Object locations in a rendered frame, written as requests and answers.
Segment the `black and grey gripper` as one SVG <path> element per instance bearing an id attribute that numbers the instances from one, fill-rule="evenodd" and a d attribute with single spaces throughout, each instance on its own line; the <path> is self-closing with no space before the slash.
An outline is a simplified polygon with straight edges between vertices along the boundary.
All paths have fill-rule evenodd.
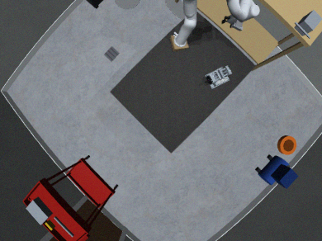
<path id="1" fill-rule="evenodd" d="M 228 20 L 226 20 L 228 19 Z M 229 15 L 228 17 L 225 17 L 224 20 L 222 20 L 221 24 L 224 24 L 225 22 L 230 23 L 230 28 L 232 26 L 232 23 L 236 23 L 237 19 L 235 19 L 232 15 Z"/>

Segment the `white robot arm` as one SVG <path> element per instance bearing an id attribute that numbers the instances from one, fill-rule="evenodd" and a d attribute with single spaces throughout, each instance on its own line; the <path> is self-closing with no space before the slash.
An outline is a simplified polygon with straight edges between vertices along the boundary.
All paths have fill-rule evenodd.
<path id="1" fill-rule="evenodd" d="M 243 30 L 242 25 L 244 21 L 256 17 L 260 12 L 259 6 L 256 5 L 253 0 L 226 0 L 226 2 L 230 10 L 230 14 L 237 19 L 237 22 L 232 23 L 231 27 L 238 31 Z M 185 9 L 183 10 L 185 14 L 184 23 L 179 33 L 177 34 L 174 32 L 175 35 L 173 35 L 175 36 L 174 43 L 178 47 L 186 45 L 188 36 L 197 25 L 196 0 L 183 0 L 183 8 Z"/>

